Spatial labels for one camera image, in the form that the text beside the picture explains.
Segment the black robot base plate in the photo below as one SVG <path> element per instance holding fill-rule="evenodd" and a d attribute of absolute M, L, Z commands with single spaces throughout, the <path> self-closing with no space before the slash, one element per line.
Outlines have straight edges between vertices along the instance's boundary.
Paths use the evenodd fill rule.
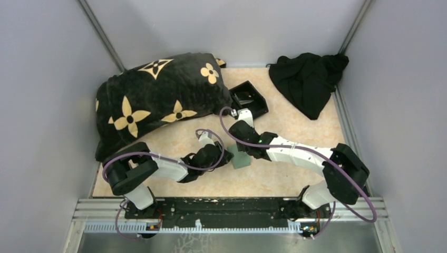
<path fill-rule="evenodd" d="M 301 218 L 314 223 L 328 218 L 328 204 L 312 210 L 296 197 L 258 198 L 158 198 L 153 206 L 139 210 L 133 203 L 125 207 L 127 219 L 155 219 L 162 228 L 192 228 L 199 220 L 205 229 L 286 228 Z"/>

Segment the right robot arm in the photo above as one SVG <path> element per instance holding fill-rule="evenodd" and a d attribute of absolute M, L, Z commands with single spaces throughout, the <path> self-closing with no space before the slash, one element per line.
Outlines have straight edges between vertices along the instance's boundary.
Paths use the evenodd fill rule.
<path fill-rule="evenodd" d="M 319 148 L 271 132 L 259 134 L 249 109 L 232 110 L 231 114 L 236 121 L 224 130 L 236 141 L 239 151 L 255 159 L 310 169 L 323 177 L 321 182 L 306 186 L 300 193 L 297 211 L 301 216 L 311 217 L 317 208 L 334 201 L 354 205 L 360 197 L 367 198 L 363 188 L 370 171 L 348 145 Z"/>

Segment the green leather card holder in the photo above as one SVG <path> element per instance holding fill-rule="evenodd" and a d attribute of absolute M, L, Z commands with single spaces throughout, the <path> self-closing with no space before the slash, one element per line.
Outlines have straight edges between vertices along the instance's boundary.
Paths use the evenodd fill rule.
<path fill-rule="evenodd" d="M 247 153 L 239 151 L 236 144 L 229 146 L 228 151 L 233 155 L 230 162 L 235 170 L 251 165 L 251 157 Z"/>

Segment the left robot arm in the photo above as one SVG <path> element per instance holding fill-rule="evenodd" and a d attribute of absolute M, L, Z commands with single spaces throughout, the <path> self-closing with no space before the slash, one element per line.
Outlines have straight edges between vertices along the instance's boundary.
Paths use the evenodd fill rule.
<path fill-rule="evenodd" d="M 178 183 L 197 180 L 205 172 L 229 163 L 234 155 L 225 149 L 221 137 L 209 129 L 198 129 L 201 148 L 180 159 L 152 152 L 145 142 L 138 142 L 109 156 L 103 163 L 103 179 L 115 196 L 124 196 L 145 218 L 157 214 L 158 204 L 144 182 L 150 176 L 164 177 Z"/>

